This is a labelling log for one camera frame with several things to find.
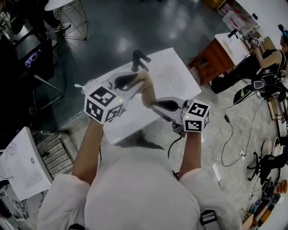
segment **woman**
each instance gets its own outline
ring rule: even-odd
[[[217,77],[212,81],[211,88],[214,93],[218,94],[228,89],[235,83],[243,79],[256,80],[265,75],[273,76],[277,74],[281,78],[280,70],[288,70],[288,31],[282,31],[280,40],[281,50],[266,50],[263,55],[259,47],[255,48],[255,54],[244,59],[238,67],[232,70],[224,77]],[[265,91],[271,93],[286,90],[288,88],[288,80],[277,83],[277,87],[267,88]]]

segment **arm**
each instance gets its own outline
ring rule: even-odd
[[[179,171],[179,180],[185,173],[197,168],[201,168],[201,133],[189,132]]]
[[[86,196],[98,166],[103,125],[91,120],[72,168],[72,176],[59,174],[40,208],[37,229],[66,230],[72,224],[84,226]]]
[[[267,68],[273,64],[279,65],[281,63],[281,53],[279,51],[274,51],[265,59],[263,59],[259,47],[255,48],[255,53],[261,68]]]
[[[201,169],[201,133],[187,133],[179,182],[195,197],[201,213],[213,210],[223,230],[241,230],[242,222],[226,195]]]
[[[102,134],[103,125],[92,119],[72,168],[72,175],[90,185],[97,172],[98,152]]]

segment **shoe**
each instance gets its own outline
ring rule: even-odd
[[[52,40],[52,48],[54,48],[58,44],[58,41]]]
[[[57,28],[54,28],[54,33],[57,33],[61,30],[66,30],[70,26],[71,26],[71,23],[69,23],[69,22],[67,22],[67,23],[61,22]]]

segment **concrete floor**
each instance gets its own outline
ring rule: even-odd
[[[191,70],[191,74],[199,84],[197,73]],[[228,168],[222,166],[222,148],[232,132],[230,125],[224,119],[223,109],[233,104],[232,100],[235,93],[244,85],[243,82],[239,82],[225,92],[217,95],[212,92],[209,85],[204,85],[201,87],[202,93],[195,98],[211,105],[211,120],[203,132],[205,141],[202,144],[202,168],[212,178],[214,178],[215,183],[217,183],[214,170],[212,169],[213,164],[217,164],[218,170],[223,179],[220,189],[226,193],[229,199],[232,200],[235,208],[239,210],[239,214],[242,217],[245,213],[241,211],[241,209],[243,208],[246,210],[248,204],[253,204],[261,193],[261,190],[259,190],[261,188],[260,180],[258,180],[258,177],[256,176],[252,181],[248,181],[247,179],[252,175],[252,172],[248,171],[246,167],[254,164],[255,159],[253,152],[256,151],[259,153],[261,151],[262,143],[266,139],[274,140],[277,137],[276,124],[271,120],[267,103],[263,102],[253,123],[252,134],[245,160],[239,160],[236,164]],[[258,98],[254,95],[242,103],[243,108],[241,107],[241,104],[239,104],[226,110],[226,114],[234,128],[234,133],[223,153],[224,164],[227,165],[233,163],[240,157],[238,148],[240,150],[246,148],[252,119],[262,100],[262,98]],[[241,127],[244,130],[243,134],[239,127],[242,120],[240,117],[241,114],[243,115],[243,122],[241,124]],[[81,113],[62,127],[62,129],[71,132],[71,140],[75,144],[76,149],[80,148],[89,120],[89,117],[85,113]],[[171,123],[168,123],[161,118],[146,126],[142,131],[148,141],[163,146],[166,151],[168,151],[170,144],[179,137],[172,131]],[[103,154],[105,154],[105,146],[107,145],[108,142],[104,136],[101,144]],[[181,139],[171,149],[170,161],[174,171],[176,172],[180,169],[184,148],[185,139]],[[272,176],[272,180],[275,179],[276,173],[276,170],[272,172],[272,175],[274,175]],[[254,197],[250,201],[250,193],[253,191],[255,191]]]
[[[150,0],[143,3],[135,0],[85,0],[83,5],[89,19],[87,41],[64,40],[49,32],[59,42],[55,51],[60,58],[51,83],[65,88],[65,98],[45,109],[42,114],[44,130],[59,127],[70,130],[76,147],[74,156],[89,123],[88,116],[81,113],[84,96],[79,89],[74,88],[74,84],[85,84],[90,79],[130,62],[132,52],[136,49],[150,54],[173,47],[182,60],[195,57],[215,34],[229,31],[215,11],[197,0]],[[199,83],[197,74],[192,72],[192,75]],[[205,142],[202,144],[202,168],[215,177],[212,165],[217,164],[224,178],[221,190],[232,199],[238,210],[246,209],[250,192],[260,188],[257,177],[252,182],[247,180],[251,172],[246,167],[254,160],[253,152],[260,152],[265,139],[277,136],[275,122],[271,121],[268,106],[264,102],[254,120],[245,161],[240,160],[229,168],[222,167],[222,148],[232,132],[230,125],[224,120],[223,109],[232,105],[234,94],[242,87],[243,83],[239,82],[215,95],[210,86],[205,85],[201,87],[202,93],[196,97],[211,105],[211,122],[203,132]],[[36,93],[40,101],[44,99],[43,95],[54,96],[54,92],[42,86]],[[253,96],[243,102],[243,112],[241,105],[226,111],[234,128],[231,141],[223,153],[226,164],[239,158],[237,148],[244,150],[243,146],[246,147],[251,122],[260,102],[261,99]],[[241,138],[242,130],[239,127],[241,114],[244,138]],[[171,124],[163,119],[148,125],[143,132],[148,141],[163,146],[165,150],[178,138],[173,133]],[[103,152],[107,144],[104,137]],[[182,139],[171,150],[171,163],[175,171],[180,168],[184,146],[185,140]],[[257,199],[260,192],[255,192],[250,203]]]
[[[132,61],[134,50],[151,54],[173,47],[182,60],[197,56],[215,34],[228,32],[222,17],[200,0],[83,0],[88,17],[86,41],[49,35],[59,44],[60,63],[51,83],[65,89],[65,98],[45,109],[42,129],[56,130],[83,110],[83,94],[74,84],[85,84]],[[69,17],[79,20],[73,14]],[[36,90],[39,103],[55,90]]]

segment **white cloth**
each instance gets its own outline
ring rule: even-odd
[[[212,209],[222,229],[240,230],[238,213],[201,169],[172,175],[167,153],[111,146],[90,186],[58,175],[40,208],[38,230],[202,230],[200,213]]]

